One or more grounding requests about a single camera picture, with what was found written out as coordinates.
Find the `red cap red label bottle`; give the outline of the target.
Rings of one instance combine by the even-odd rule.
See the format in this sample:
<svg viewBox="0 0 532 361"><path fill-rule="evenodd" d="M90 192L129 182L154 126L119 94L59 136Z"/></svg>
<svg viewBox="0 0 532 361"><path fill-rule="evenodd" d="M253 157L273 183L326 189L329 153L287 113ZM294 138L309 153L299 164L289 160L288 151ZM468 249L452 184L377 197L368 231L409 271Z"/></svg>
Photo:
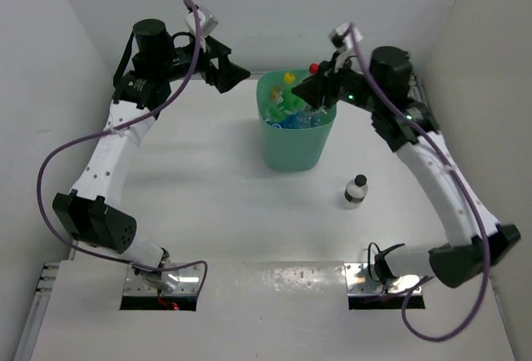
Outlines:
<svg viewBox="0 0 532 361"><path fill-rule="evenodd" d="M316 75L319 72L319 65L317 63L312 63L309 68L308 72L312 75Z"/></svg>

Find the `green plastic bottle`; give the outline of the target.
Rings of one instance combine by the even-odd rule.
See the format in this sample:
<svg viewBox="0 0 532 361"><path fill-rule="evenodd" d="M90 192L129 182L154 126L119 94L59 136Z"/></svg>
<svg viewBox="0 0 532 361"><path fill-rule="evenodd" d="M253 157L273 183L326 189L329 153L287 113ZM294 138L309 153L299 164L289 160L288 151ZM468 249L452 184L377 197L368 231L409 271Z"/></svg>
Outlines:
<svg viewBox="0 0 532 361"><path fill-rule="evenodd" d="M266 118L270 121L281 122L303 109L306 102L295 96L290 90L280 92L272 99L266 109Z"/></svg>

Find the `yellow cap orange label bottle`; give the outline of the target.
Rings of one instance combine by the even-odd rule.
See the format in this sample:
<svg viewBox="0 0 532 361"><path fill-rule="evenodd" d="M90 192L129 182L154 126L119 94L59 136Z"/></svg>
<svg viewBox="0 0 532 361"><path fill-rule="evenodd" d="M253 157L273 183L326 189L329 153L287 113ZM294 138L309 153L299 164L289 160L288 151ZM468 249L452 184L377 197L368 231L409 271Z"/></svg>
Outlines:
<svg viewBox="0 0 532 361"><path fill-rule="evenodd" d="M272 101L277 101L283 94L283 90L286 87L290 87L296 81L296 77L291 72L286 72L283 75L283 80L276 83L270 91L269 99Z"/></svg>

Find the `black cap small bottle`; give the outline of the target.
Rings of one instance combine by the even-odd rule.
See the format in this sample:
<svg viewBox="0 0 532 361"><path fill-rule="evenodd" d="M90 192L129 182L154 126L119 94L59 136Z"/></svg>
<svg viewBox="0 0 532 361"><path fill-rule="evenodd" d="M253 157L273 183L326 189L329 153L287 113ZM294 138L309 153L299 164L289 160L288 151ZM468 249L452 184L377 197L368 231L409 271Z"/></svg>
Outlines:
<svg viewBox="0 0 532 361"><path fill-rule="evenodd" d="M367 177L359 174L351 179L345 187L344 198L349 208L358 207L365 199L368 192Z"/></svg>

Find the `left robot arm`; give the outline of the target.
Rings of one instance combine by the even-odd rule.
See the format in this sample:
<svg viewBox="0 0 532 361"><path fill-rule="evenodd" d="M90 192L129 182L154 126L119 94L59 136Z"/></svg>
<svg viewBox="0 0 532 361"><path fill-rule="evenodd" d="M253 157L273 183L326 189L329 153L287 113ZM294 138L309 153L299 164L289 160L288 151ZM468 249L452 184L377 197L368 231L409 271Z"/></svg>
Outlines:
<svg viewBox="0 0 532 361"><path fill-rule="evenodd" d="M52 208L76 242L120 255L136 271L152 280L161 278L169 258L165 249L150 243L135 219L120 211L121 192L131 161L145 135L158 119L162 106L176 95L170 84L186 84L194 74L220 93L250 75L229 60L231 50L212 37L218 24L205 12L186 18L183 47L165 24L150 18L134 24L113 76L114 93L104 131L85 170L66 194L58 193Z"/></svg>

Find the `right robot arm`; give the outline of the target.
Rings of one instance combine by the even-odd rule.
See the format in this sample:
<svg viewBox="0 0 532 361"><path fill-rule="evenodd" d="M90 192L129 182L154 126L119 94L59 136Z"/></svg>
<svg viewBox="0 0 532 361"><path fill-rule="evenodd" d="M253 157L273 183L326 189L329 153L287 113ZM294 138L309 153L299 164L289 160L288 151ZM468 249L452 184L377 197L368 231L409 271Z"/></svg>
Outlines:
<svg viewBox="0 0 532 361"><path fill-rule="evenodd" d="M369 72L393 105L396 116L352 69L339 63L339 52L313 63L309 77L293 90L313 108L330 109L339 101L370 112L372 126L416 177L444 227L447 242L433 247L393 245L378 251L370 268L374 279L387 284L407 274L438 279L456 288L499 264L519 242L515 225L501 223L480 202L454 164L435 117L411 97L413 68L406 51L392 46L372 52Z"/></svg>

